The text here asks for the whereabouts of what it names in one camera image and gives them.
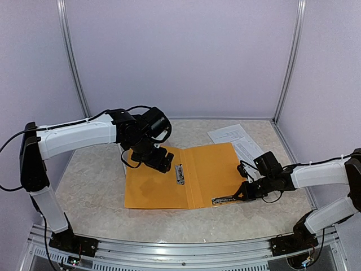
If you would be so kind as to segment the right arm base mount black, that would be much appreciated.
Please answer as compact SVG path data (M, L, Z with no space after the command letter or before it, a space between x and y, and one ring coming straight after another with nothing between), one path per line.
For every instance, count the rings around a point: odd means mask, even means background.
M281 256L308 248L316 247L318 240L315 233L310 233L304 222L298 221L293 227L293 233L278 235L270 239L273 256Z

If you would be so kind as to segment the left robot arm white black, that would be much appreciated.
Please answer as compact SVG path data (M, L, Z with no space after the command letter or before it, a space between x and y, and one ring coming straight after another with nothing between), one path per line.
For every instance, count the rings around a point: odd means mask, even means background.
M54 126L26 125L20 151L20 182L65 250L75 250L79 239L69 231L70 224L50 185L45 161L85 147L118 144L132 151L131 160L138 166L167 173L174 155L160 144L170 137L171 123L157 107L144 109L140 115L120 108Z

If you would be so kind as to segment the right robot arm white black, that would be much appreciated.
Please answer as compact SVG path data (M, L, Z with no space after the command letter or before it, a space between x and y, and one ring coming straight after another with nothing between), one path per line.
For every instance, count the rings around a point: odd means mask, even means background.
M304 215L289 237L289 246L295 251L310 242L310 234L347 220L360 212L360 149L352 153L314 163L297 163L282 166L269 151L255 158L255 169L261 177L245 181L232 196L234 200L261 199L273 191L283 193L309 186L346 185L349 193L324 207Z

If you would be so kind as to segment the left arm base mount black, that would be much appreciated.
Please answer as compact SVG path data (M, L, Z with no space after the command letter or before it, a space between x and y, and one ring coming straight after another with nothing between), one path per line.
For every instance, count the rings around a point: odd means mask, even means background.
M49 246L78 256L95 257L99 241L74 234L70 230L52 233Z

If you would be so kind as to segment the sheet under right arm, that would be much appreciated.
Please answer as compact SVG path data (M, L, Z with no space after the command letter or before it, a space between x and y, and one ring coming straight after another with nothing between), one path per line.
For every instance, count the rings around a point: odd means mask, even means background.
M254 159L264 154L264 151L254 142L248 140L237 140L232 143L240 160L253 164Z

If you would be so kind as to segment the orange folder edge clip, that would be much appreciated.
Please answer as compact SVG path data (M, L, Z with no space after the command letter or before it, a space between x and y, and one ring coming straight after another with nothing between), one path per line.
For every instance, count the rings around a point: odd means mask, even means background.
M212 205L217 206L221 204L226 204L230 202L237 201L237 199L234 196L224 196L219 198L212 198Z

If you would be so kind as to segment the orange book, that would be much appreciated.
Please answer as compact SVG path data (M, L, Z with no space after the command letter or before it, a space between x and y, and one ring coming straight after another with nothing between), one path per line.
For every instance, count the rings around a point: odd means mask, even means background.
M125 207L132 209L197 209L232 202L242 177L240 162L231 143L180 149L166 147L174 155L170 171L161 173L144 164L128 168Z

